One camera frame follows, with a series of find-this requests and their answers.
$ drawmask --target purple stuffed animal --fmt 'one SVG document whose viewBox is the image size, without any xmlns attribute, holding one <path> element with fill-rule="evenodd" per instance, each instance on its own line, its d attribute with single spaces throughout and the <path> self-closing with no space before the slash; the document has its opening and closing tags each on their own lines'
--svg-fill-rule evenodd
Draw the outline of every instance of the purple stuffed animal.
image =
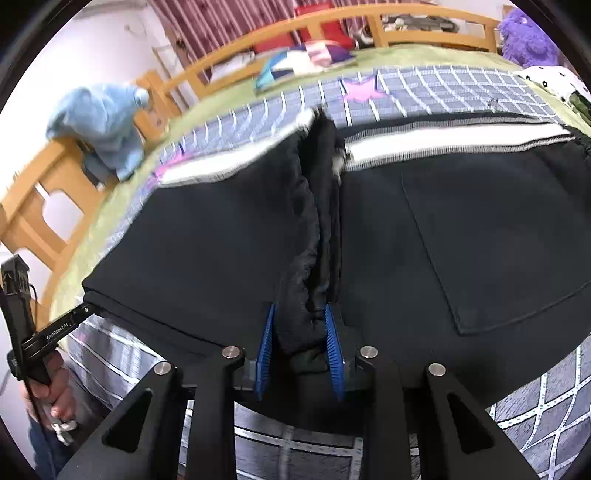
<svg viewBox="0 0 591 480">
<path fill-rule="evenodd" d="M 525 13 L 515 8 L 499 24 L 503 57 L 523 68 L 558 65 L 558 47 Z"/>
</svg>

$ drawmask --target gray grid fabric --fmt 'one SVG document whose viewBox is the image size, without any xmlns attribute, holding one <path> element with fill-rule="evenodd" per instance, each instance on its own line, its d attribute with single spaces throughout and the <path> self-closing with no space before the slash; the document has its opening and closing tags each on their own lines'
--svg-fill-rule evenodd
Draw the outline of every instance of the gray grid fabric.
<svg viewBox="0 0 591 480">
<path fill-rule="evenodd" d="M 347 102 L 341 80 L 375 75 L 386 98 Z M 381 68 L 319 80 L 218 116 L 165 147 L 160 164 L 237 147 L 272 135 L 304 108 L 324 105 L 338 126 L 425 113 L 507 111 L 561 123 L 554 111 L 518 77 L 464 66 Z M 157 183 L 135 193 L 104 255 L 117 244 Z M 113 408 L 158 361 L 156 352 L 108 319 L 93 316 L 68 338 L 69 365 L 88 390 Z M 590 435 L 591 339 L 541 378 L 490 409 L 541 478 L 558 480 Z M 186 458 L 192 416 L 189 403 L 180 463 Z M 359 476 L 363 440 L 307 432 L 236 405 L 236 462 L 240 479 L 349 479 Z M 410 439 L 413 479 L 420 477 L 418 446 Z"/>
<path fill-rule="evenodd" d="M 367 103 L 343 99 L 344 82 L 375 77 L 383 98 Z M 230 110 L 224 116 L 192 130 L 178 143 L 163 150 L 163 156 L 178 149 L 203 155 L 266 138 L 292 123 L 305 108 L 324 105 L 337 127 L 359 125 L 380 119 L 432 113 L 510 112 L 558 122 L 558 115 L 518 76 L 498 69 L 466 66 L 425 66 L 403 69 L 383 67 L 333 79 L 318 80 L 297 90 Z"/>
</svg>

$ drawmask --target finger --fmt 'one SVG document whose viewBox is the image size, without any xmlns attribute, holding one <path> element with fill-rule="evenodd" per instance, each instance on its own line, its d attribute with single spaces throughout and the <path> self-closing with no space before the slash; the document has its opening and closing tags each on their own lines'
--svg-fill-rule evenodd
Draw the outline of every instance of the finger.
<svg viewBox="0 0 591 480">
<path fill-rule="evenodd" d="M 46 398 L 49 395 L 50 389 L 47 385 L 43 385 L 36 380 L 29 379 L 29 386 L 31 387 L 31 393 L 35 398 Z M 28 399 L 29 395 L 24 382 L 21 382 L 21 395 L 23 398 Z"/>
<path fill-rule="evenodd" d="M 49 403 L 54 403 L 59 396 L 64 392 L 64 390 L 68 386 L 68 379 L 70 374 L 68 370 L 62 368 L 57 371 L 57 373 L 51 379 L 51 385 L 49 387 L 49 395 L 46 397 L 46 400 Z"/>
<path fill-rule="evenodd" d="M 60 352 L 57 350 L 52 351 L 48 355 L 46 366 L 51 373 L 57 372 L 64 364 L 64 359 L 61 357 Z"/>
<path fill-rule="evenodd" d="M 66 409 L 66 411 L 62 415 L 60 415 L 60 418 L 63 421 L 73 420 L 75 414 L 76 414 L 76 407 L 74 405 L 71 405 Z"/>
<path fill-rule="evenodd" d="M 30 400 L 27 400 L 25 402 L 25 407 L 27 409 L 27 413 L 29 414 L 29 416 L 37 421 L 37 417 L 35 416 L 35 409 L 33 408 L 33 404 L 31 403 Z M 41 420 L 41 424 L 45 425 L 47 428 L 51 428 L 51 424 L 49 422 L 49 420 L 47 419 L 45 413 L 43 412 L 42 408 L 38 408 L 39 411 L 39 416 L 40 416 L 40 420 Z"/>
<path fill-rule="evenodd" d="M 64 392 L 58 397 L 56 402 L 51 407 L 51 416 L 55 419 L 62 419 L 66 411 L 74 404 L 74 397 L 72 396 L 72 389 L 66 388 Z"/>
</svg>

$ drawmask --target green bedsheet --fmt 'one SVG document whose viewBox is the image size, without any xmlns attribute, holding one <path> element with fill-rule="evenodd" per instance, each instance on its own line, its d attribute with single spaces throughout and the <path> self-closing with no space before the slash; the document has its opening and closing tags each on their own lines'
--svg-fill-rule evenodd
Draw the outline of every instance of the green bedsheet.
<svg viewBox="0 0 591 480">
<path fill-rule="evenodd" d="M 265 96 L 274 96 L 281 90 L 296 89 L 298 85 L 316 82 L 322 77 L 340 76 L 348 72 L 357 72 L 358 70 L 363 72 L 372 70 L 376 66 L 408 67 L 413 65 L 454 64 L 499 68 L 506 71 L 520 69 L 516 64 L 493 53 L 452 50 L 449 48 L 418 44 L 362 50 L 356 52 L 356 57 L 357 62 L 347 68 L 317 76 L 290 80 L 282 83 L 281 86 L 275 89 L 267 90 Z M 96 212 L 95 220 L 76 250 L 68 271 L 57 286 L 56 295 L 50 310 L 51 318 L 61 315 L 79 303 L 80 295 L 82 294 L 82 280 L 90 274 L 99 261 L 105 239 L 115 229 L 120 218 L 125 213 L 132 195 L 146 181 L 150 172 L 153 170 L 158 158 L 159 146 L 180 139 L 196 125 L 202 124 L 218 114 L 257 100 L 258 97 L 254 91 L 254 83 L 254 79 L 245 80 L 215 93 L 203 102 L 198 103 L 181 118 L 171 122 L 168 133 L 152 149 L 134 176 L 129 181 L 117 185 L 113 193 Z M 570 110 L 557 98 L 542 90 L 542 88 L 531 82 L 529 84 L 531 89 L 540 95 L 567 125 L 576 127 L 591 136 L 591 127 L 578 114 Z"/>
</svg>

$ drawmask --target bag pocket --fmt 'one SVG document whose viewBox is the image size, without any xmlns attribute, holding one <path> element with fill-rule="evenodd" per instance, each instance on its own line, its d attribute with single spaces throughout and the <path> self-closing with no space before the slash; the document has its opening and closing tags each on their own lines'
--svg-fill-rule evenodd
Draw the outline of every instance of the bag pocket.
<svg viewBox="0 0 591 480">
<path fill-rule="evenodd" d="M 588 285 L 583 204 L 541 159 L 561 148 L 440 155 L 404 172 L 404 193 L 460 334 L 520 322 Z"/>
</svg>

